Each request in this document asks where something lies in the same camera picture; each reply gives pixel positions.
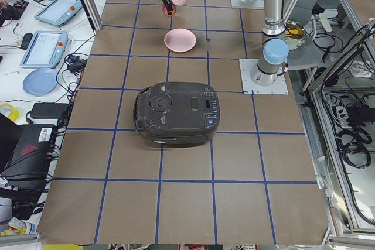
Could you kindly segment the pink plate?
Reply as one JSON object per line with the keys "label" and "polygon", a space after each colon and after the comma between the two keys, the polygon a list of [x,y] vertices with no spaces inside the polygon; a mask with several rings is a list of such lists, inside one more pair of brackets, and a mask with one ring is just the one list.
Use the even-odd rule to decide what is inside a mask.
{"label": "pink plate", "polygon": [[184,53],[194,48],[196,36],[187,29],[177,28],[170,30],[164,37],[165,46],[172,52]]}

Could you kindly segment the blue plate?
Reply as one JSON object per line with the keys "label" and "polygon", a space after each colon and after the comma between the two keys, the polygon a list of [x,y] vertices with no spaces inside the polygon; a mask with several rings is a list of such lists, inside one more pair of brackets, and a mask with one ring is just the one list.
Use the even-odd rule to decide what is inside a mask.
{"label": "blue plate", "polygon": [[23,80],[23,90],[35,96],[46,95],[56,86],[57,71],[51,68],[40,68],[29,73]]}

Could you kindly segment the far teach pendant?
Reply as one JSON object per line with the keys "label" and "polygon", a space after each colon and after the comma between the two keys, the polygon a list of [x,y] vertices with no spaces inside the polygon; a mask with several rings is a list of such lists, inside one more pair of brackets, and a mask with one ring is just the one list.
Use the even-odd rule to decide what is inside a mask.
{"label": "far teach pendant", "polygon": [[54,26],[68,22],[83,7],[80,0],[53,0],[40,10],[34,18]]}

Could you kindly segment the teach pendant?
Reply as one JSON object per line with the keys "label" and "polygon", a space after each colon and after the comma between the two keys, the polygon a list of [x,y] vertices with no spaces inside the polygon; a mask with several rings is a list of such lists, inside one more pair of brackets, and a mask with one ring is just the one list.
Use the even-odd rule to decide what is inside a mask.
{"label": "teach pendant", "polygon": [[53,0],[40,10],[34,18],[54,26],[68,22],[83,7],[80,0]]}
{"label": "teach pendant", "polygon": [[67,42],[68,34],[65,31],[36,31],[23,55],[20,67],[55,68],[62,59]]}

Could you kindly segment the black rice cooker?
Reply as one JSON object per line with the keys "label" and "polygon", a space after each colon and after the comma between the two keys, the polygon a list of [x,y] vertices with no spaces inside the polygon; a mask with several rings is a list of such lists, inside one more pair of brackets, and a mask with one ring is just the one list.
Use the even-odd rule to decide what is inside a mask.
{"label": "black rice cooker", "polygon": [[135,129],[145,139],[167,145],[201,144],[217,131],[219,98],[208,84],[166,81],[138,93],[133,115]]}

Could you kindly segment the black power adapter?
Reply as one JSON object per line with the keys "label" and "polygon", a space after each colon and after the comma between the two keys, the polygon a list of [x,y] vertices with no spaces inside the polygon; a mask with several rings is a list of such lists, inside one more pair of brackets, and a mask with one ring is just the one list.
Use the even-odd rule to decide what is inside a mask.
{"label": "black power adapter", "polygon": [[68,64],[67,69],[71,73],[79,73],[86,68],[87,59],[79,59]]}

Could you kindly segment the near teach pendant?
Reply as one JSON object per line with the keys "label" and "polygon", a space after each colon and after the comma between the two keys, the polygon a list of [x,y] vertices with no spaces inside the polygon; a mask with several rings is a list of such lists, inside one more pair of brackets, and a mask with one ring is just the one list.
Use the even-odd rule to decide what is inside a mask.
{"label": "near teach pendant", "polygon": [[68,34],[65,31],[36,31],[23,55],[20,67],[55,68],[62,59],[67,42]]}

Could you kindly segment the black power brick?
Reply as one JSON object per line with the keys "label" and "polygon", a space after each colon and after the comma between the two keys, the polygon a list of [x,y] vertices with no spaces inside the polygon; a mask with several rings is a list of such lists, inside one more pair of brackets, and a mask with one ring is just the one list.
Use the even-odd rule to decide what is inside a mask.
{"label": "black power brick", "polygon": [[35,103],[33,108],[26,114],[27,123],[32,124],[34,119],[56,119],[65,125],[69,120],[68,104]]}

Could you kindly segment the yellow tape roll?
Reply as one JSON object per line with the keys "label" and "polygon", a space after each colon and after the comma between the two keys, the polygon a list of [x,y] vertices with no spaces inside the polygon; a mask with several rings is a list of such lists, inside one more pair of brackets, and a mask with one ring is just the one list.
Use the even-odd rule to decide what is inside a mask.
{"label": "yellow tape roll", "polygon": [[8,103],[1,103],[0,113],[13,122],[16,122],[20,116],[18,109]]}

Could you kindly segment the black computer box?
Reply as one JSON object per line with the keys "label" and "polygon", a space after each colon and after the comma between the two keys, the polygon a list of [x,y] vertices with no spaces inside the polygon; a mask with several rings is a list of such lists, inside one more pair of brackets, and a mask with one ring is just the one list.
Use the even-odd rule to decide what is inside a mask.
{"label": "black computer box", "polygon": [[21,138],[13,156],[1,171],[7,181],[44,180],[50,163],[57,158],[56,138],[59,130],[53,124],[22,125]]}

